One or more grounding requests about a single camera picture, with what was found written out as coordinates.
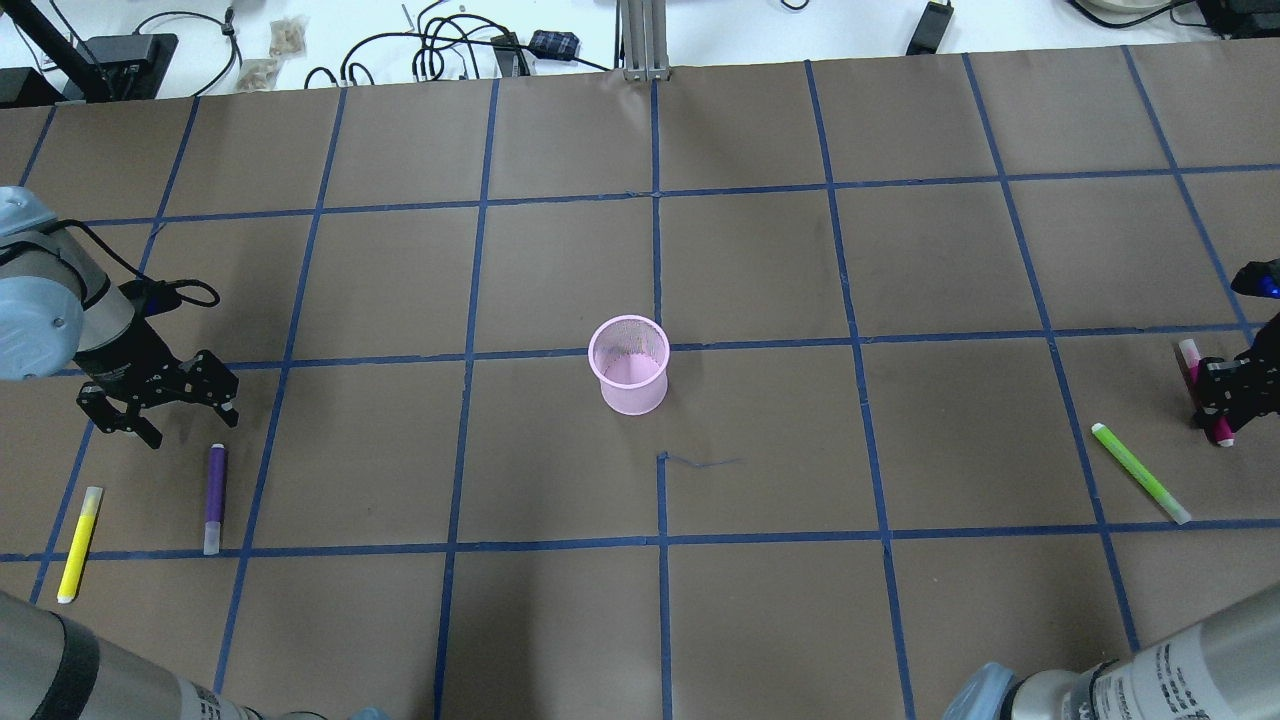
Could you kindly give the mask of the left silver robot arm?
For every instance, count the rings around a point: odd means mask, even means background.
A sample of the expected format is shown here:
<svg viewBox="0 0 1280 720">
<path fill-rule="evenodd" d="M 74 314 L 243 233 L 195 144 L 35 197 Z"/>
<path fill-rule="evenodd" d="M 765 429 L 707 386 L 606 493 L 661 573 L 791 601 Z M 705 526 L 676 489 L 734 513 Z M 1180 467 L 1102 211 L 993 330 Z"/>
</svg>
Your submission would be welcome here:
<svg viewBox="0 0 1280 720">
<path fill-rule="evenodd" d="M 145 411 L 210 407 L 236 427 L 239 382 L 212 352 L 179 360 L 151 318 L 189 301 L 192 281 L 155 281 L 137 268 L 115 283 L 63 219 L 22 186 L 3 188 L 3 379 L 45 378 L 67 365 L 87 377 L 77 405 L 102 433 L 150 448 L 163 433 Z M 5 719 L 256 719 L 224 698 L 52 610 L 3 596 Z"/>
</svg>

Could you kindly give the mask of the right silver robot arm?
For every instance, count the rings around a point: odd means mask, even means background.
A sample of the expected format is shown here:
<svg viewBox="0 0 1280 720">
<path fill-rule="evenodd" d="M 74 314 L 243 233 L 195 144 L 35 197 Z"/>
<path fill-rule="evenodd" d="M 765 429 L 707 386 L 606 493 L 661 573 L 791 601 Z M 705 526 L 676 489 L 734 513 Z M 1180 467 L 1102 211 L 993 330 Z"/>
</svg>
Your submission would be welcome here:
<svg viewBox="0 0 1280 720">
<path fill-rule="evenodd" d="M 1251 420 L 1277 411 L 1277 322 L 1233 360 L 1179 345 L 1196 424 L 1228 446 Z M 1018 679 L 982 666 L 947 719 L 1275 719 L 1279 715 L 1277 587 L 1268 585 L 1124 661 Z"/>
</svg>

